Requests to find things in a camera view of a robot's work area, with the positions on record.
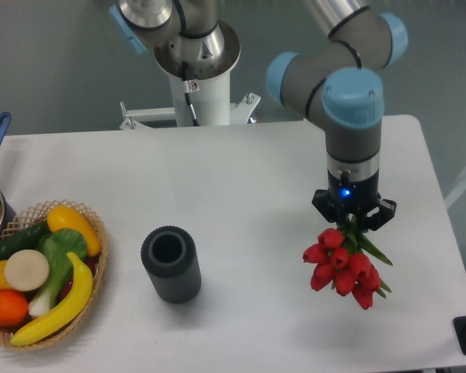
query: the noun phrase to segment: red tulip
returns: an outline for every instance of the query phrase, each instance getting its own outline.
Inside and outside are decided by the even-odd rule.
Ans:
[[[381,287],[380,274],[377,269],[371,267],[371,272],[369,277],[359,276],[357,280],[366,288],[371,291],[376,291]]]
[[[344,268],[349,263],[349,252],[343,247],[339,247],[333,251],[332,255],[329,257],[329,262],[337,270]]]
[[[348,295],[356,284],[356,276],[350,272],[350,269],[343,268],[336,273],[335,288],[336,292],[345,297]]]
[[[320,291],[327,284],[332,282],[334,276],[335,268],[333,268],[330,263],[318,264],[314,269],[314,274],[311,279],[311,287],[316,291]]]
[[[368,309],[373,306],[373,292],[366,289],[362,284],[356,284],[356,286],[354,286],[352,295],[363,309]]]
[[[313,288],[316,291],[320,291],[326,285],[328,285],[330,282],[332,282],[331,278],[322,279],[320,277],[312,276],[311,277],[311,288]]]
[[[326,264],[329,262],[328,250],[321,243],[315,243],[304,251],[302,259],[308,263]]]
[[[318,241],[329,249],[337,249],[343,243],[343,234],[338,229],[328,228],[318,236]]]
[[[371,262],[370,258],[361,253],[353,254],[349,259],[350,272],[356,277],[370,276]]]

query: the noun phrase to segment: fruit basket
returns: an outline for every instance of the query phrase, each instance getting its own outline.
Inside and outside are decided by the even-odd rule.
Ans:
[[[48,337],[37,341],[36,343],[32,343],[27,346],[13,346],[11,345],[10,340],[14,333],[20,328],[20,326],[16,326],[14,328],[1,327],[0,346],[8,350],[38,350],[40,348],[49,347],[58,342],[59,340],[62,340],[78,327],[79,323],[85,318],[88,310],[92,306],[97,294],[99,293],[99,289],[106,271],[108,239],[103,221],[94,211],[92,211],[89,207],[85,206],[84,204],[72,202],[69,200],[54,200],[38,204],[36,207],[30,207],[14,217],[14,220],[8,224],[7,228],[4,229],[4,231],[0,235],[0,241],[6,239],[11,235],[14,235],[16,232],[22,229],[25,229],[31,225],[35,225],[36,223],[45,220],[47,218],[47,214],[54,207],[59,205],[71,207],[77,212],[79,212],[81,215],[83,215],[83,217],[93,227],[98,236],[100,243],[100,252],[97,256],[98,262],[96,264],[95,274],[93,276],[92,293],[90,294],[89,300],[87,301],[84,308],[80,311],[79,314],[76,315],[76,317],[73,318],[72,321],[70,321],[63,328],[59,329],[56,333],[53,333]],[[29,321],[31,321],[31,318],[28,316],[28,319],[21,326],[25,325]]]

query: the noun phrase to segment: black cup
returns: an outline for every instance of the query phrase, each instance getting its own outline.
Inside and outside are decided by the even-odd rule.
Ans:
[[[155,229],[141,247],[141,262],[157,294],[169,303],[194,298],[202,284],[195,242],[181,228]]]

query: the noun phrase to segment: white table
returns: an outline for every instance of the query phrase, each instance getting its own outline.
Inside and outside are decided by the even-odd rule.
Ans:
[[[6,372],[376,372],[466,365],[452,319],[466,275],[418,121],[385,117],[380,192],[395,218],[370,239],[393,290],[362,310],[311,290],[304,250],[330,225],[311,205],[326,188],[324,134],[308,122],[10,136],[0,188],[17,210],[85,202],[110,234],[96,304],[58,346],[0,348]],[[148,233],[194,238],[203,286],[164,303],[141,265]]]

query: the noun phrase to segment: cucumber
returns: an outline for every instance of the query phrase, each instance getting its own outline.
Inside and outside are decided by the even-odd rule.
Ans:
[[[41,236],[49,232],[47,220],[44,220],[0,241],[0,260],[7,260],[20,250],[35,249]]]

